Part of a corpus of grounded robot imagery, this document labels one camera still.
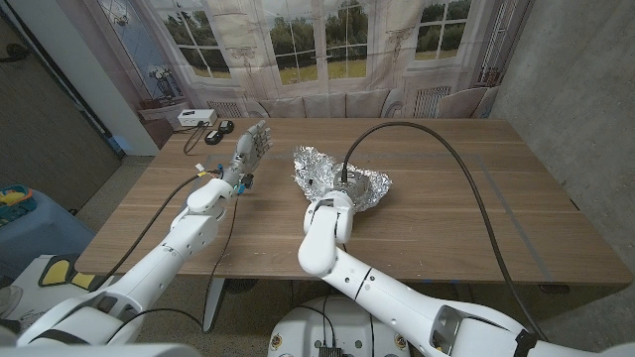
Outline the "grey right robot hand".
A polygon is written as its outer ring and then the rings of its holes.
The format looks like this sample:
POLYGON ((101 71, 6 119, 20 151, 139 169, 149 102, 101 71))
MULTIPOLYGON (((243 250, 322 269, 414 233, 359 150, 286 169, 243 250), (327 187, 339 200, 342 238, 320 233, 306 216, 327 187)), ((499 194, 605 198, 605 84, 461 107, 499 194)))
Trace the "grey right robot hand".
POLYGON ((361 198, 370 190, 370 178, 364 173, 347 169, 335 176, 335 188, 348 195, 352 200, 361 198))

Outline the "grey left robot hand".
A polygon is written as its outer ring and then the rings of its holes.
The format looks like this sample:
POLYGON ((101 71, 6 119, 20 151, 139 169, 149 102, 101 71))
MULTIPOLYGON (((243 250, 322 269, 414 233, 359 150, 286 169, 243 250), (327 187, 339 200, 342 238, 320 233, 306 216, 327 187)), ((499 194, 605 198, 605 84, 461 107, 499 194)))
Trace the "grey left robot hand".
POLYGON ((232 159, 223 172, 224 181, 237 186, 244 176, 257 170, 261 159, 273 146, 270 131, 267 122, 261 120, 238 139, 232 159))

